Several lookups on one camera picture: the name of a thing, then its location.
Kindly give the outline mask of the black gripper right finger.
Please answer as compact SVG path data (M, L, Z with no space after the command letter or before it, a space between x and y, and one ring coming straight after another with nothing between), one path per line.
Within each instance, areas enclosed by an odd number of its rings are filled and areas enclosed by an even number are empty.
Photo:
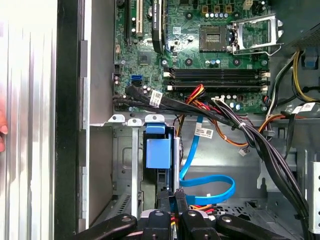
M204 211L188 208L182 189L174 193L179 240L284 240L285 237L231 214L217 216L213 223Z

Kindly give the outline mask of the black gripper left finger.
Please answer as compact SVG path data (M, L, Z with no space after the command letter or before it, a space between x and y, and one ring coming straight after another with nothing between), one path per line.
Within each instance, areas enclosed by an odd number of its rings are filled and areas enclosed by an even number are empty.
M140 218L122 213L88 228L72 237L73 240L170 240L171 191L157 194L156 209L144 210Z

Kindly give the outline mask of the bare human hand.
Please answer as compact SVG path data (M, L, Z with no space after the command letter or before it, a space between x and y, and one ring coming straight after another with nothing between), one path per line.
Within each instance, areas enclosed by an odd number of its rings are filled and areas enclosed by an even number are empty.
M0 111L0 152L4 152L6 145L4 136L8 134L8 121L3 110Z

